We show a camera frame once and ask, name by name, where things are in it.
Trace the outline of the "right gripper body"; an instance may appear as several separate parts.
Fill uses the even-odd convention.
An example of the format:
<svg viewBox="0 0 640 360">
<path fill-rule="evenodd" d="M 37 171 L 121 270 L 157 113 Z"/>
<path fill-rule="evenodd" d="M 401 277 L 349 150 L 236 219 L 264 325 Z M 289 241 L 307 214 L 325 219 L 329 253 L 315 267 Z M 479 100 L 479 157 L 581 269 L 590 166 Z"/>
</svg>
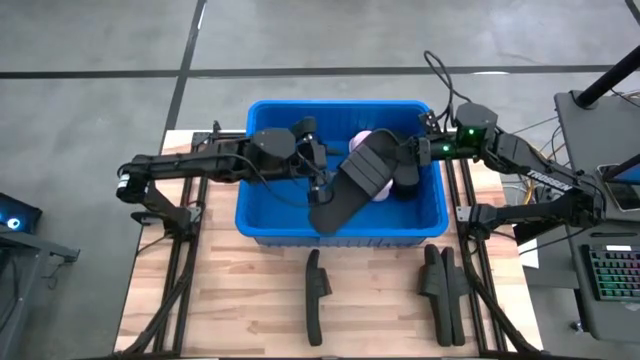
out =
<svg viewBox="0 0 640 360">
<path fill-rule="evenodd" d="M 431 141 L 427 136 L 411 136 L 397 147 L 397 160 L 402 165 L 430 166 Z"/>
</svg>

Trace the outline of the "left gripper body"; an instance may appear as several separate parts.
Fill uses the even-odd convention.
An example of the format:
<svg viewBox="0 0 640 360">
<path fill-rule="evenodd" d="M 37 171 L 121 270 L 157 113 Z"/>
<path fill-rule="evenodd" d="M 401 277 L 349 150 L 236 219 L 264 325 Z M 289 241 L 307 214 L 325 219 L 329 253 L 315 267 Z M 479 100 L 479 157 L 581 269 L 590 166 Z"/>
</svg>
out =
<svg viewBox="0 0 640 360">
<path fill-rule="evenodd" d="M 327 169 L 327 146 L 316 134 L 317 121 L 313 116 L 303 117 L 292 126 L 295 138 L 295 153 L 292 157 L 294 175 L 325 175 Z"/>
</svg>

